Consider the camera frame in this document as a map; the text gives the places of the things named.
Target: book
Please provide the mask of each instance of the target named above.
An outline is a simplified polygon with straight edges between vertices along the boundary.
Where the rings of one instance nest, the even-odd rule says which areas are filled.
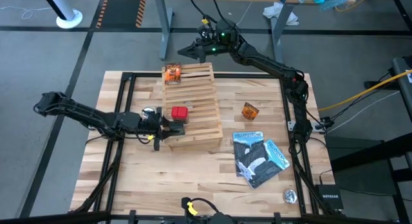
[[[259,145],[263,145],[263,132],[261,131],[233,133],[235,165],[236,160],[245,156],[251,149]],[[236,176],[241,176],[238,166],[236,166]]]
[[[255,189],[289,167],[290,164],[276,144],[268,140],[236,160],[236,165],[250,187]]]

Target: red block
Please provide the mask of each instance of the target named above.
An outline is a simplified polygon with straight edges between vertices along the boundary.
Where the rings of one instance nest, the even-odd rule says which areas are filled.
[[[187,107],[172,107],[172,119],[173,121],[183,121],[183,123],[187,124],[189,122],[189,110]]]

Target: desk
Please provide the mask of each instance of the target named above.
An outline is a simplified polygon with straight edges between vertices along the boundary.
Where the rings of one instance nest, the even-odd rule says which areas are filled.
[[[172,16],[173,16],[173,9],[166,8],[164,0],[155,0],[156,7],[158,10],[158,15],[160,19],[160,26],[162,27],[162,40],[160,42],[160,59],[164,60],[166,58],[166,51],[167,51],[167,43],[169,41],[169,34],[170,28],[172,23]],[[233,0],[233,1],[264,1],[264,2],[279,2],[279,0]],[[305,0],[305,4],[315,4],[314,0]],[[348,4],[355,3],[355,0],[349,0]],[[278,62],[282,62],[282,50],[281,50],[281,35],[286,26],[286,22],[289,18],[289,15],[292,13],[294,5],[298,5],[298,0],[286,0],[285,5],[282,8],[282,11],[279,15],[279,18],[271,18],[270,20],[270,29],[272,31],[272,45],[275,53],[275,60]]]
[[[287,204],[283,199],[285,190],[296,191],[292,166],[254,190],[243,177],[236,177],[235,173],[233,132],[262,131],[265,140],[273,139],[292,162],[288,152],[289,140],[279,81],[256,79],[266,73],[226,73],[231,78],[220,78],[219,75],[222,76],[215,72],[223,128],[221,147],[215,151],[172,152],[161,143],[160,151],[154,152],[152,145],[142,145],[138,140],[125,140],[112,214],[129,214],[130,210],[136,210],[139,215],[181,216],[183,209],[180,199],[188,196],[206,198],[220,211],[231,216],[273,217],[274,212],[280,212],[282,217],[301,216],[298,203]],[[121,78],[121,71],[106,72],[97,109],[106,112],[114,110]],[[305,79],[311,93],[308,110],[318,117],[308,74]],[[140,113],[147,106],[162,106],[160,73],[151,72],[135,80],[131,111]],[[128,87],[125,87],[124,98]],[[250,102],[260,110],[254,121],[245,120],[241,114],[245,102]],[[89,139],[96,136],[98,133],[91,131]],[[324,141],[318,133],[312,136]],[[77,208],[98,183],[106,143],[107,140],[98,139],[86,146],[70,209]],[[328,151],[315,140],[309,140],[307,150],[316,183],[321,172],[331,169]],[[324,183],[334,183],[332,172],[324,173],[322,179]],[[311,212],[308,190],[302,184],[306,211]],[[102,201],[106,201],[107,196],[106,188]],[[105,208],[105,203],[102,202],[100,209]],[[200,214],[211,214],[205,204],[200,202],[195,206]]]

